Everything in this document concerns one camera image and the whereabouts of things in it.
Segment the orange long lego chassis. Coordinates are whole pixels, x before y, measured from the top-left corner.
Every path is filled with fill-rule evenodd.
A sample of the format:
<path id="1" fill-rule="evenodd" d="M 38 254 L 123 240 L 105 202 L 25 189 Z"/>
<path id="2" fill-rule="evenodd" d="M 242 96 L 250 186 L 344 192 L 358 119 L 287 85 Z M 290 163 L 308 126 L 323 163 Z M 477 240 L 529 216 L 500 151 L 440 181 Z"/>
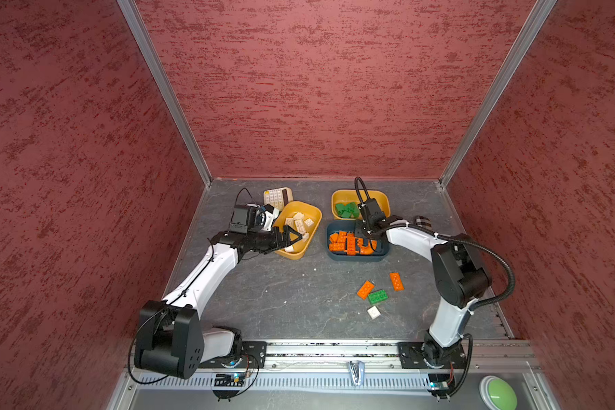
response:
<path id="1" fill-rule="evenodd" d="M 357 254 L 357 238 L 352 232 L 345 236 L 345 251 L 348 256 L 354 256 Z"/>

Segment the green 2x4 lego plate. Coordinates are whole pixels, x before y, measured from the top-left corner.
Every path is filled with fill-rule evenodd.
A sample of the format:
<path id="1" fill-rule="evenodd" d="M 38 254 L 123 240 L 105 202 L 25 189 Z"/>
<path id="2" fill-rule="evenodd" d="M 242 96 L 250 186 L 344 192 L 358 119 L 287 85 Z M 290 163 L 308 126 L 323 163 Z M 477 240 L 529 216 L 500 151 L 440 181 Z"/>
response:
<path id="1" fill-rule="evenodd" d="M 350 210 L 352 212 L 352 216 L 354 218 L 358 218 L 360 216 L 360 210 L 356 203 L 350 203 Z"/>

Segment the orange 2x4 lego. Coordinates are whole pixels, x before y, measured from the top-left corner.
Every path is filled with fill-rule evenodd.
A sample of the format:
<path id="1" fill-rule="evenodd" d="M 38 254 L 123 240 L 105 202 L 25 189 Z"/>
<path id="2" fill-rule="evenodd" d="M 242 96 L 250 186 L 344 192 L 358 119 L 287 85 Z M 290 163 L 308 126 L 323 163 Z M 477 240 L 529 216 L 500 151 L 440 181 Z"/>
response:
<path id="1" fill-rule="evenodd" d="M 345 253 L 346 244 L 345 243 L 329 244 L 329 251 L 331 251 L 332 253 Z"/>

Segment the green 2x3 lego plate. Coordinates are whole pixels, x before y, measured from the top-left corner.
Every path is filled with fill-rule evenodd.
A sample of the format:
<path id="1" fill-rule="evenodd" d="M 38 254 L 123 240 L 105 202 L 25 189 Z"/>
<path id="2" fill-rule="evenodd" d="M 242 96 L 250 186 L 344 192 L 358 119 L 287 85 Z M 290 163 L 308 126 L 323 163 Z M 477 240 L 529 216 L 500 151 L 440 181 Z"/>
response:
<path id="1" fill-rule="evenodd" d="M 375 306 L 381 302 L 385 302 L 389 299 L 389 295 L 385 290 L 378 290 L 370 293 L 367 296 L 367 300 L 370 302 L 372 306 Z"/>

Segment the orange curved lego piece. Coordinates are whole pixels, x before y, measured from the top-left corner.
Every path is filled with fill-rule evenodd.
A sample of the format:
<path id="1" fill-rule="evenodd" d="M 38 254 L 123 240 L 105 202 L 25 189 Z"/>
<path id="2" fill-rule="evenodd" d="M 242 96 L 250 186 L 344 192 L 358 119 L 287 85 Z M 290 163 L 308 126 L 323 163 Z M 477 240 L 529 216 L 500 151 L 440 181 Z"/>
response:
<path id="1" fill-rule="evenodd" d="M 357 241 L 357 247 L 359 255 L 371 256 L 377 251 L 378 242 L 375 240 L 367 240 L 367 242 L 365 242 L 363 239 L 359 238 Z"/>

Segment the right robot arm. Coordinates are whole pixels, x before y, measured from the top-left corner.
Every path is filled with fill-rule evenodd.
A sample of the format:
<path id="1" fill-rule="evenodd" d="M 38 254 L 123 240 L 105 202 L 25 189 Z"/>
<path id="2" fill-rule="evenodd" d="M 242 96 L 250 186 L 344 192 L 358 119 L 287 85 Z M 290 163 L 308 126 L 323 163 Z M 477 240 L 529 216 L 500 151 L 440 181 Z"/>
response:
<path id="1" fill-rule="evenodd" d="M 425 333 L 422 355 L 429 367 L 441 368 L 460 345 L 475 304 L 491 285 L 478 249 L 463 244 L 464 235 L 441 239 L 431 221 L 418 216 L 414 222 L 388 216 L 375 199 L 358 205 L 363 232 L 373 239 L 385 238 L 432 263 L 440 295 L 436 317 Z"/>

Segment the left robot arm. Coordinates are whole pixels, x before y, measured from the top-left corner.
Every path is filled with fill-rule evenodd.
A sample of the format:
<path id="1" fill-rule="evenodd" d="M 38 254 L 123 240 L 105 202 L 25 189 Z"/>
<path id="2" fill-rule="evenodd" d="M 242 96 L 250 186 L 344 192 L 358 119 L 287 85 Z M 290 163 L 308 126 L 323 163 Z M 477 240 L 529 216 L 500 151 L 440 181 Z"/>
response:
<path id="1" fill-rule="evenodd" d="M 203 329 L 201 318 L 223 279 L 248 252 L 267 255 L 302 241 L 295 229 L 272 227 L 262 232 L 220 232 L 209 241 L 203 259 L 190 275 L 160 301 L 149 300 L 139 312 L 129 369 L 162 377 L 189 379 L 204 362 L 238 361 L 241 331 L 230 327 Z"/>

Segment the yellow tub left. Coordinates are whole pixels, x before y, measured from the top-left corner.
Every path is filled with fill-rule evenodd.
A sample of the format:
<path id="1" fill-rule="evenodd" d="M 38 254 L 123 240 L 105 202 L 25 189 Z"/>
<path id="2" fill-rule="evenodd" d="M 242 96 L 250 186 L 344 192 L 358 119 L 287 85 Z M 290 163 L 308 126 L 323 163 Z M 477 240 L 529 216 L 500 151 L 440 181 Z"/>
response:
<path id="1" fill-rule="evenodd" d="M 305 255 L 309 245 L 311 244 L 311 241 L 316 236 L 316 232 L 319 228 L 319 224 L 321 223 L 321 220 L 323 217 L 322 212 L 316 206 L 310 205 L 308 203 L 300 202 L 300 201 L 293 201 L 285 206 L 285 208 L 280 213 L 278 219 L 275 221 L 274 226 L 280 228 L 281 226 L 285 225 L 285 219 L 292 218 L 292 216 L 296 212 L 303 213 L 305 215 L 304 220 L 311 219 L 314 222 L 314 225 L 312 227 L 305 226 L 306 231 L 309 233 L 309 240 L 304 242 L 304 250 L 302 252 L 285 253 L 285 252 L 278 252 L 277 250 L 275 251 L 275 254 L 279 256 L 283 256 L 293 261 L 299 260 Z"/>

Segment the yellow tub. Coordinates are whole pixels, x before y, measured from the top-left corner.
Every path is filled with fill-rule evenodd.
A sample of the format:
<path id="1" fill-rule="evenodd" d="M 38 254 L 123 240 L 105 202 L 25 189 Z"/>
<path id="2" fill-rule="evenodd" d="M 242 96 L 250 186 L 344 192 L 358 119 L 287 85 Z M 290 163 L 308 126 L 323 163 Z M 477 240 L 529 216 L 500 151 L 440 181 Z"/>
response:
<path id="1" fill-rule="evenodd" d="M 321 220 L 323 217 L 322 212 L 316 206 L 310 205 L 308 203 L 300 202 L 300 201 L 293 201 L 285 206 L 285 208 L 280 213 L 278 219 L 275 221 L 274 226 L 280 228 L 281 226 L 285 225 L 285 219 L 292 218 L 292 216 L 296 212 L 303 213 L 305 215 L 304 220 L 311 219 L 314 222 L 314 225 L 312 227 L 305 226 L 306 231 L 309 233 L 309 240 L 304 242 L 304 250 L 302 252 L 285 253 L 285 252 L 278 252 L 277 250 L 275 251 L 275 254 L 279 256 L 283 256 L 293 261 L 299 260 L 305 255 L 309 245 L 311 244 L 311 241 L 316 236 L 316 232 L 319 228 L 319 224 L 321 223 Z"/>
<path id="2" fill-rule="evenodd" d="M 375 199 L 381 208 L 381 210 L 385 213 L 386 216 L 391 216 L 391 205 L 389 199 L 386 194 L 382 193 L 382 191 L 368 191 L 370 198 Z M 348 203 L 358 203 L 358 197 L 355 192 L 355 189 L 341 189 L 334 191 L 331 195 L 331 213 L 336 220 L 344 220 L 344 218 L 339 216 L 337 205 L 343 204 L 346 205 Z"/>

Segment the dark teal tub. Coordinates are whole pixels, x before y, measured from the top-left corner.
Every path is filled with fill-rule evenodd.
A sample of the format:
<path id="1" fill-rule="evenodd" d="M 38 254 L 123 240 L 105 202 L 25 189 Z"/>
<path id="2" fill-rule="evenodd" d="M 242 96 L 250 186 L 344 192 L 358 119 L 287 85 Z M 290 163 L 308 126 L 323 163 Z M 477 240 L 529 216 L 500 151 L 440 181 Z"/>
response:
<path id="1" fill-rule="evenodd" d="M 338 234 L 339 232 L 347 232 L 347 233 L 352 232 L 355 235 L 355 222 L 356 221 L 357 220 L 336 220 L 334 222 L 331 222 L 327 226 L 326 249 L 327 249 L 328 256 L 330 256 L 331 259 L 333 259 L 334 261 L 371 261 L 371 262 L 382 261 L 382 259 L 384 259 L 387 256 L 387 254 L 389 254 L 390 252 L 390 244 L 388 240 L 385 238 L 373 239 L 378 242 L 378 248 L 377 248 L 377 251 L 371 256 L 359 255 L 358 250 L 357 250 L 357 254 L 354 256 L 348 256 L 346 252 L 345 253 L 332 253 L 331 251 L 329 251 L 329 244 L 334 244 L 334 243 L 331 243 L 329 239 L 331 234 L 333 233 Z"/>

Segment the yellow tub right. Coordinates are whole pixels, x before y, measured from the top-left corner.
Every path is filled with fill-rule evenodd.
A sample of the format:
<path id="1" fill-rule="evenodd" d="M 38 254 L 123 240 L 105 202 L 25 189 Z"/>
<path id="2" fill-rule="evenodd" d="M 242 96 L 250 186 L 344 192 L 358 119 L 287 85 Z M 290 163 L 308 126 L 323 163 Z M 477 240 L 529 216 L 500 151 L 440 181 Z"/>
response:
<path id="1" fill-rule="evenodd" d="M 381 210 L 385 213 L 386 216 L 391 216 L 391 205 L 389 199 L 386 194 L 382 193 L 382 191 L 368 191 L 370 198 L 375 199 L 381 208 Z M 339 216 L 337 205 L 343 204 L 346 205 L 348 203 L 358 203 L 358 197 L 355 192 L 355 189 L 341 189 L 334 191 L 331 195 L 331 213 L 336 220 L 344 220 L 344 218 Z"/>

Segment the cream calculator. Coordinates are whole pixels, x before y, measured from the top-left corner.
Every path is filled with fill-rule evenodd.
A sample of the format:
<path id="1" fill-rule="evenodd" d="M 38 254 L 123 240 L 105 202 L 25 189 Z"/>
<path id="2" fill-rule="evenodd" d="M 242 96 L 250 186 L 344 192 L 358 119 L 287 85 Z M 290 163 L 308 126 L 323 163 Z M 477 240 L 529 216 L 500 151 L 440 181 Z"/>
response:
<path id="1" fill-rule="evenodd" d="M 294 201 L 293 192 L 288 187 L 266 190 L 263 193 L 263 200 L 265 205 L 271 205 L 282 211 L 287 204 Z"/>

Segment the plaid checkered pouch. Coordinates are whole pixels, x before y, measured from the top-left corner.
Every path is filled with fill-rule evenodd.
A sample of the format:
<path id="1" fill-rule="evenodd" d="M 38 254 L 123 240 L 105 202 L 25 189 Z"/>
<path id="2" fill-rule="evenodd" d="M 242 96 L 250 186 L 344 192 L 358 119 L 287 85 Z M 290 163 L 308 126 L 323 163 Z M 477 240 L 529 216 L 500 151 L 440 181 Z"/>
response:
<path id="1" fill-rule="evenodd" d="M 425 228 L 427 230 L 431 230 L 432 229 L 432 222 L 431 222 L 431 220 L 429 218 L 426 218 L 425 216 L 418 215 L 418 216 L 415 217 L 414 221 L 415 221 L 415 224 L 418 227 L 422 227 L 422 228 Z"/>

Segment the white square lego lower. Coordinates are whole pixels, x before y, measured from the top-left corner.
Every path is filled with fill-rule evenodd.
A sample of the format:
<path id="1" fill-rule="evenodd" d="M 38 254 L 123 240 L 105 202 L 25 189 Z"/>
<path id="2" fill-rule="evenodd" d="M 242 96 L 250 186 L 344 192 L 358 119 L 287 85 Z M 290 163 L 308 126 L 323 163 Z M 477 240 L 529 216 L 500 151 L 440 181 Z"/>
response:
<path id="1" fill-rule="evenodd" d="M 371 319 L 377 319 L 381 316 L 381 312 L 379 311 L 379 308 L 376 306 L 372 306 L 370 307 L 370 309 L 367 309 L 367 314 L 369 315 Z"/>

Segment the metal clip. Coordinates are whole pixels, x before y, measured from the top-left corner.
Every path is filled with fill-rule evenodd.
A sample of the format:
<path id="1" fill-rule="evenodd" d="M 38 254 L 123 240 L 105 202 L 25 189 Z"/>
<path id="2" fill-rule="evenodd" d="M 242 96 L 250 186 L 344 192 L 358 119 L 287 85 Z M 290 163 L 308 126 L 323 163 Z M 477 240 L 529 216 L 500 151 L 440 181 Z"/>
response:
<path id="1" fill-rule="evenodd" d="M 363 361 L 352 360 L 348 363 L 348 373 L 350 374 L 353 386 L 363 386 L 366 375 L 366 366 Z"/>

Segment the left circuit board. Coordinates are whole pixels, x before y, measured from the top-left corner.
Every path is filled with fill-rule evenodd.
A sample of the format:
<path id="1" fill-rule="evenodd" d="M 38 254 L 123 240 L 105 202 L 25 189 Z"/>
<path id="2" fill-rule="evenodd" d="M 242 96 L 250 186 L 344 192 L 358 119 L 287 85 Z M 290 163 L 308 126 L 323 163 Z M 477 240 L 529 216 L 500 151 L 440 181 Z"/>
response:
<path id="1" fill-rule="evenodd" d="M 217 373 L 214 386 L 225 388 L 241 388 L 246 383 L 246 377 L 240 373 Z"/>

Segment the circuit board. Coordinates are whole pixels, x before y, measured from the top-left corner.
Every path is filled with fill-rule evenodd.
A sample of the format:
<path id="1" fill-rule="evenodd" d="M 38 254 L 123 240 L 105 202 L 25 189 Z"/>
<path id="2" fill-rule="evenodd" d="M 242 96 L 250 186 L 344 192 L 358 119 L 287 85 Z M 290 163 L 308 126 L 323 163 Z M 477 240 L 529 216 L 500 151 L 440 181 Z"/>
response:
<path id="1" fill-rule="evenodd" d="M 241 388 L 246 383 L 246 377 L 240 373 L 217 373 L 214 386 L 225 388 Z"/>
<path id="2" fill-rule="evenodd" d="M 433 373 L 428 375 L 428 391 L 451 391 L 455 387 L 455 378 L 450 374 Z"/>

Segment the right circuit board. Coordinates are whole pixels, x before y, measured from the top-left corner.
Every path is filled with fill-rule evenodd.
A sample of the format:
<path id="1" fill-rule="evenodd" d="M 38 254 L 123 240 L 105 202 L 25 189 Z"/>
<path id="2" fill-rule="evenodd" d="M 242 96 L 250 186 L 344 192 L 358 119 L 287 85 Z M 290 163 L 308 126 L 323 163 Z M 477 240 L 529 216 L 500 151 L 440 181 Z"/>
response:
<path id="1" fill-rule="evenodd" d="M 455 378 L 450 374 L 433 373 L 428 375 L 428 391 L 451 391 L 455 387 Z"/>

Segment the green push button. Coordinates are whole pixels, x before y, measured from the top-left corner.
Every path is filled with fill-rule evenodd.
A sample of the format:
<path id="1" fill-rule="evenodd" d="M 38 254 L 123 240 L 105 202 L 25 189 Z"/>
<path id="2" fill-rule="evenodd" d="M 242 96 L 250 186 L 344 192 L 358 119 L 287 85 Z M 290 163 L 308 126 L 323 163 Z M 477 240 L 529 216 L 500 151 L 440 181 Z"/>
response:
<path id="1" fill-rule="evenodd" d="M 516 410 L 518 398 L 514 388 L 497 376 L 486 376 L 479 384 L 479 394 L 490 410 Z"/>

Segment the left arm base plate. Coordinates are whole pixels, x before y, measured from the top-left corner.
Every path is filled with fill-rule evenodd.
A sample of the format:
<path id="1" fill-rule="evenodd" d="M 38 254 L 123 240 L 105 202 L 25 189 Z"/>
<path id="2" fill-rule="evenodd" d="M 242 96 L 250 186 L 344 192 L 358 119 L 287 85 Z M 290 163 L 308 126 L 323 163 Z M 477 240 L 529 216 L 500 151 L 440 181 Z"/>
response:
<path id="1" fill-rule="evenodd" d="M 235 343 L 229 355 L 207 360 L 200 368 L 211 369 L 252 369 L 265 365 L 268 343 L 264 341 L 242 341 Z"/>

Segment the aluminium front rail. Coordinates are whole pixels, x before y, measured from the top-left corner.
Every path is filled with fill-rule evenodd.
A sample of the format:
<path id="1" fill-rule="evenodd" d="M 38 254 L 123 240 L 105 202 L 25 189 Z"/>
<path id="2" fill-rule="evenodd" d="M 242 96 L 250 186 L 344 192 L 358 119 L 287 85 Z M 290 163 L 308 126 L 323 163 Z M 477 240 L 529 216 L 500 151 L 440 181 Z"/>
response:
<path id="1" fill-rule="evenodd" d="M 312 370 L 342 371 L 352 360 L 363 361 L 369 371 L 443 372 L 449 369 L 402 369 L 397 344 L 401 341 L 362 339 L 271 339 L 263 368 L 268 372 L 307 372 Z M 540 371 L 531 344 L 524 340 L 476 340 L 473 351 L 467 349 L 466 364 L 472 372 L 529 372 Z"/>

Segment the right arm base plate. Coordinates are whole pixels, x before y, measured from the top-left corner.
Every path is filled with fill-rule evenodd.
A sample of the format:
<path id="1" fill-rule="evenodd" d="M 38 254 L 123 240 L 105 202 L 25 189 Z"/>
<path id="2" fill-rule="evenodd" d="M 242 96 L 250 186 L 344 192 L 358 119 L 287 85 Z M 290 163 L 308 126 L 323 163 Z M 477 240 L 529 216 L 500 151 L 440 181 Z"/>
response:
<path id="1" fill-rule="evenodd" d="M 442 348 L 435 342 L 400 342 L 398 358 L 402 369 L 463 369 L 466 353 L 462 343 Z"/>

